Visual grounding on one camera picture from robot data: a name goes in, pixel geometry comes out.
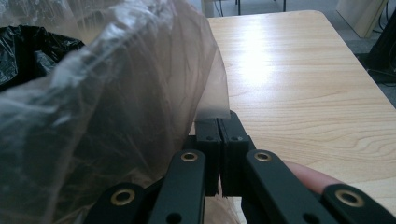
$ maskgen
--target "black cable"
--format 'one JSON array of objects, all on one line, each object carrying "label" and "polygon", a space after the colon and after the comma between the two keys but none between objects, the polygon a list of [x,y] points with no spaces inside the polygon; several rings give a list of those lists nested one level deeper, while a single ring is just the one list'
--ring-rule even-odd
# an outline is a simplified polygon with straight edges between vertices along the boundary
[{"label": "black cable", "polygon": [[381,15],[379,15],[379,18],[378,18],[378,25],[379,25],[379,28],[381,28],[382,31],[384,31],[384,27],[382,27],[382,24],[381,24],[381,17],[382,17],[383,13],[384,13],[384,11],[381,12]]},{"label": "black cable", "polygon": [[216,11],[219,13],[219,16],[221,16],[221,13],[220,13],[219,8],[218,8],[218,4],[216,4],[216,1],[214,1],[214,2],[215,2]]},{"label": "black cable", "polygon": [[396,84],[393,85],[388,85],[387,83],[378,83],[378,84],[384,85],[386,87],[396,87]]},{"label": "black cable", "polygon": [[388,15],[388,3],[389,3],[389,2],[387,2],[387,6],[386,6],[386,8],[385,8],[385,10],[386,10],[386,13],[385,13],[385,15],[387,16],[387,22],[389,22],[389,15]]},{"label": "black cable", "polygon": [[388,76],[388,77],[396,77],[396,75],[394,75],[394,74],[383,72],[383,71],[379,71],[379,70],[374,70],[374,69],[370,69],[370,68],[368,68],[366,71],[369,74],[370,74],[370,72],[375,72],[375,73],[379,73],[379,74],[382,74],[382,75],[385,75],[385,76]]},{"label": "black cable", "polygon": [[222,3],[221,3],[221,0],[219,0],[220,1],[220,11],[221,11],[221,17],[224,17],[224,14],[222,13]]}]

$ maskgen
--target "table surface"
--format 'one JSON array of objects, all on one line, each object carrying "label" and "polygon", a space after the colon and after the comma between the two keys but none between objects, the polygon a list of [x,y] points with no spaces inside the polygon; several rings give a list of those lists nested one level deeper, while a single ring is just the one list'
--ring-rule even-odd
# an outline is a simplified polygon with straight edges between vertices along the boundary
[{"label": "table surface", "polygon": [[396,110],[325,16],[209,19],[230,108],[256,147],[362,189],[396,215]]}]

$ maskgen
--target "clear plastic bag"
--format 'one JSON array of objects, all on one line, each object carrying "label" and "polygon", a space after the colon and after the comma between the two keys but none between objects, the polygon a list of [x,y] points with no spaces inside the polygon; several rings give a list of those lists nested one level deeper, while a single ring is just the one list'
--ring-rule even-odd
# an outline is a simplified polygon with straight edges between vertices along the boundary
[{"label": "clear plastic bag", "polygon": [[166,172],[196,119],[226,118],[206,18],[179,0],[0,0],[0,25],[81,39],[40,79],[0,93],[0,222],[81,223],[108,187]]}]

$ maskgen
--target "wooden table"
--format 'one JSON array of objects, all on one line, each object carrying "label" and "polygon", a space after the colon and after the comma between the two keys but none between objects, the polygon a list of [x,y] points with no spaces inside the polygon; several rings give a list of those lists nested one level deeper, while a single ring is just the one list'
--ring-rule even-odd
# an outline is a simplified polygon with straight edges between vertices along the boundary
[{"label": "wooden table", "polygon": [[396,215],[396,110],[324,15],[209,22],[231,110],[256,147],[362,189]]}]

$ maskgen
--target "black linkage arm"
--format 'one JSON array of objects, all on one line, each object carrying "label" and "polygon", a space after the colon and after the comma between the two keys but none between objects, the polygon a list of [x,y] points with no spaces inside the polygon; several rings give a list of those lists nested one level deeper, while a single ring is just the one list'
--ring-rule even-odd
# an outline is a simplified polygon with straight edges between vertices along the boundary
[{"label": "black linkage arm", "polygon": [[203,223],[205,196],[242,197],[248,223],[396,223],[364,192],[339,184],[309,191],[274,153],[255,148],[239,118],[195,123],[165,178],[147,189],[121,183],[105,191],[85,224]]}]

